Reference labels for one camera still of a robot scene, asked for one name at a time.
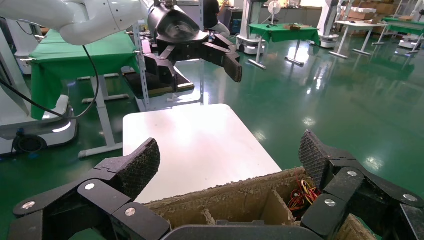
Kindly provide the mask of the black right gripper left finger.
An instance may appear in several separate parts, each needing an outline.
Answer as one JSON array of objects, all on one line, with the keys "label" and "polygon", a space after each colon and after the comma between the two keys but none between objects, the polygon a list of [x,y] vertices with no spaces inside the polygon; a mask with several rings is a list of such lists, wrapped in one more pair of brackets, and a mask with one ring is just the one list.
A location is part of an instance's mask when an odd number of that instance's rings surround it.
[{"label": "black right gripper left finger", "polygon": [[162,239],[169,222],[136,202],[160,162],[149,138],[129,155],[106,158],[77,180],[23,200],[13,209],[13,239],[68,240],[89,229],[105,240]]}]

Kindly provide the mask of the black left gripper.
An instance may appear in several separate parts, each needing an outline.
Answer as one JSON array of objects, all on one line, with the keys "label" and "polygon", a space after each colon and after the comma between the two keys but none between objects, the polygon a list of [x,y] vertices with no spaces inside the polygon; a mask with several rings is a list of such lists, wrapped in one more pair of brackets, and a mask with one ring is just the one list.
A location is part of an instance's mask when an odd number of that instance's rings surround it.
[{"label": "black left gripper", "polygon": [[242,81],[243,67],[236,45],[220,34],[209,40],[209,35],[178,6],[154,4],[147,23],[159,56],[153,54],[149,44],[143,46],[145,69],[174,92],[178,88],[174,62],[179,61],[203,59],[224,68],[235,83]]}]

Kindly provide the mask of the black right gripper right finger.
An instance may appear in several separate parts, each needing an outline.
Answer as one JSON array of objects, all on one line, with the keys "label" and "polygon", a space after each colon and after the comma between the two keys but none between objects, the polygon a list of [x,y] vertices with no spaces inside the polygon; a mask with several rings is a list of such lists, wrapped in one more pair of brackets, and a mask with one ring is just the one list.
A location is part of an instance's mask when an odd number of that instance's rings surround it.
[{"label": "black right gripper right finger", "polygon": [[298,156],[320,191],[302,227],[333,240],[353,215],[384,240],[423,239],[424,201],[417,194],[369,172],[348,151],[325,145],[309,130]]}]

